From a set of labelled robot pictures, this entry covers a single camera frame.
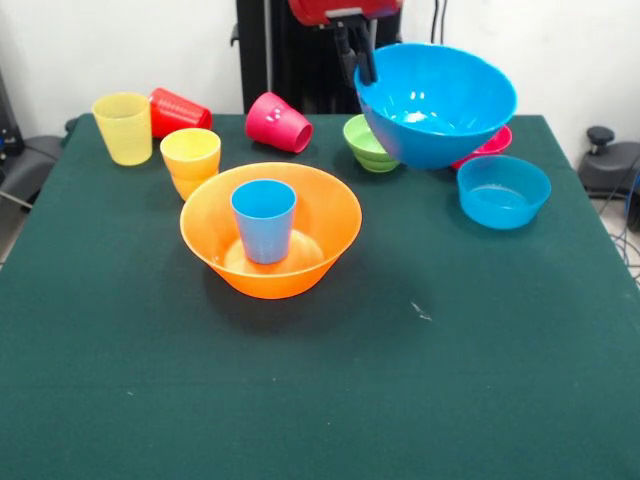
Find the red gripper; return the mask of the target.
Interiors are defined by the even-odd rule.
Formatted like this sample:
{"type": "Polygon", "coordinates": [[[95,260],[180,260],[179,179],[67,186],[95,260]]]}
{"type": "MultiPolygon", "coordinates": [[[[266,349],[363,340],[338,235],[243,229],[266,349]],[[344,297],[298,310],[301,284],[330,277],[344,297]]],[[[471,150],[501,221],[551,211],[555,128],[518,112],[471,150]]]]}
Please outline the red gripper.
{"type": "Polygon", "coordinates": [[[373,44],[367,20],[396,14],[403,6],[403,0],[289,0],[288,3],[293,15],[305,26],[329,25],[336,19],[363,16],[351,20],[351,29],[357,43],[357,58],[350,45],[349,30],[341,21],[333,25],[334,42],[344,81],[348,86],[354,85],[353,75],[357,59],[360,82],[377,81],[373,44]]]}

